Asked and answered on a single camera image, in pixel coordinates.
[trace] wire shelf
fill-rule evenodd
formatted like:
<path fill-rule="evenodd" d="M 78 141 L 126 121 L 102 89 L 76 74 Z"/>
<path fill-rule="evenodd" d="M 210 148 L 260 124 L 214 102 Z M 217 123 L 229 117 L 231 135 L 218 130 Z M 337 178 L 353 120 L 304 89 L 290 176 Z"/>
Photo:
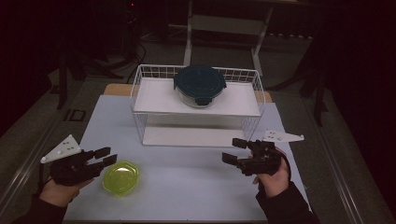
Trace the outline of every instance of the wire shelf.
<path fill-rule="evenodd" d="M 134 77 L 134 84 L 131 90 L 131 109 L 133 112 L 134 120 L 136 123 L 136 128 L 139 133 L 139 137 L 144 144 L 145 130 L 148 124 L 148 114 L 135 112 L 136 100 L 139 97 L 139 88 L 143 77 L 150 78 L 171 78 L 185 66 L 181 65 L 156 65 L 156 64 L 141 64 L 136 70 Z M 262 117 L 265 108 L 265 94 L 262 87 L 262 82 L 260 75 L 256 70 L 249 69 L 238 69 L 238 68 L 223 68 L 223 67 L 213 67 L 224 75 L 226 82 L 240 82 L 240 83 L 250 83 L 252 89 L 254 90 L 254 97 L 257 102 L 258 109 L 260 111 L 259 118 L 253 117 L 242 117 L 238 118 L 241 125 L 241 129 L 246 140 L 250 140 L 252 135 L 255 133 L 257 125 Z M 162 115 L 164 119 L 174 119 L 175 115 Z"/>

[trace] yellow-green bowl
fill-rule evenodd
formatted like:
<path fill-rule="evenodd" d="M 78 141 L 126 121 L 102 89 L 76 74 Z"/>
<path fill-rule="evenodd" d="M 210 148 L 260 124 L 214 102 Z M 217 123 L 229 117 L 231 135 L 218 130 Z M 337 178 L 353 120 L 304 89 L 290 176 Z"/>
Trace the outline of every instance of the yellow-green bowl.
<path fill-rule="evenodd" d="M 122 197 L 131 192 L 139 179 L 139 168 L 128 161 L 118 161 L 107 168 L 103 187 Z"/>

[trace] person's arm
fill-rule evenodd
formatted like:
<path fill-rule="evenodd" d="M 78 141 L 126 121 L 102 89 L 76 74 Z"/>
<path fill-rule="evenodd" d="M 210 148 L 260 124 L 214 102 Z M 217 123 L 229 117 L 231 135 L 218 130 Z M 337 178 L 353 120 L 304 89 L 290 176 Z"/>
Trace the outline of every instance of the person's arm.
<path fill-rule="evenodd" d="M 282 158 L 279 170 L 273 174 L 258 175 L 253 184 L 262 182 L 264 188 L 256 199 L 270 224 L 317 224 L 308 204 L 293 182 L 289 181 L 288 165 Z"/>
<path fill-rule="evenodd" d="M 62 224 L 67 205 L 78 196 L 80 189 L 92 181 L 93 179 L 68 187 L 57 185 L 51 179 L 38 197 L 33 196 L 31 207 L 26 215 L 17 218 L 12 224 Z"/>

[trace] dark green lid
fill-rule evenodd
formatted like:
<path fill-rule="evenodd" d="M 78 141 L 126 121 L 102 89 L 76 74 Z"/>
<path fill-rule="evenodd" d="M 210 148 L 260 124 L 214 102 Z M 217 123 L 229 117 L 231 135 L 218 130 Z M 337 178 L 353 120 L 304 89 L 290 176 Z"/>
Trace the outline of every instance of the dark green lid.
<path fill-rule="evenodd" d="M 208 105 L 227 87 L 222 75 L 207 65 L 190 65 L 181 69 L 174 77 L 174 89 L 195 99 L 198 105 Z"/>

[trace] white tabletop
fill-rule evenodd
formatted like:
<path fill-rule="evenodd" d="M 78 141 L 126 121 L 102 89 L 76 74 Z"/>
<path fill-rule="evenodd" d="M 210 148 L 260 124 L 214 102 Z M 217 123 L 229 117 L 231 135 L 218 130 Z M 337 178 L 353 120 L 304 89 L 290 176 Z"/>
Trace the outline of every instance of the white tabletop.
<path fill-rule="evenodd" d="M 240 158 L 248 150 L 236 147 L 146 147 L 140 142 L 129 97 L 101 96 L 81 140 L 85 150 L 111 147 L 119 161 L 140 168 L 133 191 L 118 198 L 102 187 L 103 174 L 70 203 L 65 220 L 80 221 L 255 221 L 265 220 L 256 202 L 254 176 L 244 176 L 221 161 L 221 152 Z M 272 103 L 266 104 L 256 138 L 264 131 L 284 132 Z M 304 186 L 287 143 L 276 144 L 287 154 L 292 180 L 306 199 Z"/>

